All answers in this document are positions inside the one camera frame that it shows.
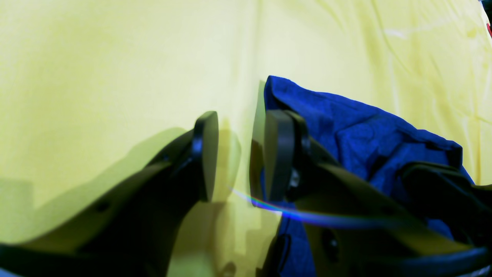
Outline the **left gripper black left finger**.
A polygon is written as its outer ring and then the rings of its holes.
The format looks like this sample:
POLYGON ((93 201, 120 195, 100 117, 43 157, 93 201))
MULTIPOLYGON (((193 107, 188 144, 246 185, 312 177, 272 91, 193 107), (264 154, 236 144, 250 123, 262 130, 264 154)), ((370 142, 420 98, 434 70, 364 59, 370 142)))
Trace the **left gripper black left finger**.
POLYGON ((1 268, 20 277, 165 277, 183 219, 213 196, 218 143, 218 114, 205 112, 65 223, 1 244, 1 268))

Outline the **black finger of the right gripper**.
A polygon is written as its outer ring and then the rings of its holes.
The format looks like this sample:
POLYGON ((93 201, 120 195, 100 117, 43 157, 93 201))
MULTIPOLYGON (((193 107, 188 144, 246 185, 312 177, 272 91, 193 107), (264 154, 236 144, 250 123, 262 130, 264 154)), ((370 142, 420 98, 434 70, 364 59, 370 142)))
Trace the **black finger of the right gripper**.
POLYGON ((474 185, 457 168, 429 162, 408 163, 399 177, 416 214, 442 221, 458 242, 491 246, 491 185, 474 185))

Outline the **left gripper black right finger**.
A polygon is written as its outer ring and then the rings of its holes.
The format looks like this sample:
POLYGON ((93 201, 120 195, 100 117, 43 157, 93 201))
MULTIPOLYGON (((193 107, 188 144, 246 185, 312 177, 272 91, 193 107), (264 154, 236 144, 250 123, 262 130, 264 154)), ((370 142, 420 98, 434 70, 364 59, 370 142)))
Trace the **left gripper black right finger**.
POLYGON ((453 239, 342 167, 288 110, 266 112, 266 197, 294 203, 321 277, 490 277, 491 246, 453 239))

